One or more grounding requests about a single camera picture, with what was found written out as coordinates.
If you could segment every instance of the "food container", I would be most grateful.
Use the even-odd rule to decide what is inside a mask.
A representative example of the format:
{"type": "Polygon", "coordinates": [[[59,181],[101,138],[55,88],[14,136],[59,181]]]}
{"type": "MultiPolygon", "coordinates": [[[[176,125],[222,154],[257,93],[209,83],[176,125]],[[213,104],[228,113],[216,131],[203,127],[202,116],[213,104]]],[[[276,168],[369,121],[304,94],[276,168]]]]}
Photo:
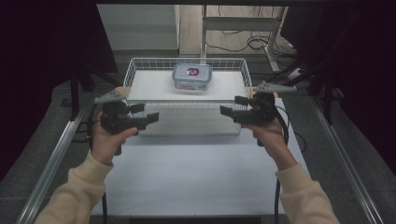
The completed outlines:
{"type": "Polygon", "coordinates": [[[212,79],[212,67],[208,64],[178,63],[172,78],[178,90],[206,91],[212,79]]]}

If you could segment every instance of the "container lid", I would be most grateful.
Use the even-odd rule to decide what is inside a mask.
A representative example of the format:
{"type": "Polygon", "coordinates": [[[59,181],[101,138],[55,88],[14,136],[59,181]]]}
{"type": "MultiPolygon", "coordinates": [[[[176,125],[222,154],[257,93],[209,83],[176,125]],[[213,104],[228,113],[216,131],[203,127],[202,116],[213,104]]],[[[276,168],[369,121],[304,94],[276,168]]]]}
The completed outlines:
{"type": "Polygon", "coordinates": [[[209,82],[212,79],[212,67],[208,64],[178,63],[172,78],[178,81],[209,82]]]}

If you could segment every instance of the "beige sleeve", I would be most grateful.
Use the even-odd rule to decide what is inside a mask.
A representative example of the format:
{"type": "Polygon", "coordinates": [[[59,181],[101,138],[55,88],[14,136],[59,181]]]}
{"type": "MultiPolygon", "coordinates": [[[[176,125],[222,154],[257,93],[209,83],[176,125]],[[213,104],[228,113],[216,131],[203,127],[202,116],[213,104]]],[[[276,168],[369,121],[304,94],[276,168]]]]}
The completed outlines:
{"type": "Polygon", "coordinates": [[[67,183],[55,190],[35,223],[88,223],[105,193],[104,181],[111,169],[89,153],[79,167],[69,170],[67,183]]]}
{"type": "Polygon", "coordinates": [[[280,201],[290,223],[339,223],[326,193],[301,164],[279,171],[276,176],[283,189],[280,201]]]}

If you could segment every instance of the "wire basket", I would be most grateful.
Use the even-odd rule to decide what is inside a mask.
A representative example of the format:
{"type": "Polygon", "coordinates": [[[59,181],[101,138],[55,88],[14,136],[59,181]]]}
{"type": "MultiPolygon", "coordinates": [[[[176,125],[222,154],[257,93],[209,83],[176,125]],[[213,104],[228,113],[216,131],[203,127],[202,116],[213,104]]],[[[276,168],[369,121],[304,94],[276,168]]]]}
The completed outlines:
{"type": "Polygon", "coordinates": [[[240,125],[222,116],[219,106],[234,107],[235,95],[249,97],[251,80],[244,59],[133,58],[124,89],[129,105],[145,104],[145,114],[160,112],[160,120],[141,130],[142,136],[238,135],[240,125]],[[210,65],[212,86],[198,93],[175,90],[171,74],[178,63],[210,65]]]}

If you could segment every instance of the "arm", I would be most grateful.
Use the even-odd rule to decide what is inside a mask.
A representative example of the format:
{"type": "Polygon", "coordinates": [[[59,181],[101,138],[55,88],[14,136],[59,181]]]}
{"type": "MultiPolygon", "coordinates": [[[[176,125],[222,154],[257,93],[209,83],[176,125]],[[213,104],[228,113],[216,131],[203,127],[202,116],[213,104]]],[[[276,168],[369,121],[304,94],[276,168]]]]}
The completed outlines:
{"type": "Polygon", "coordinates": [[[278,169],[276,176],[283,188],[280,200],[290,223],[339,223],[320,184],[305,173],[289,151],[277,119],[265,126],[242,127],[253,131],[274,159],[278,169]]]}
{"type": "Polygon", "coordinates": [[[113,167],[113,156],[136,128],[111,135],[100,125],[93,126],[92,150],[77,168],[69,170],[67,183],[52,194],[35,223],[88,223],[95,205],[105,193],[105,178],[113,167]]]}

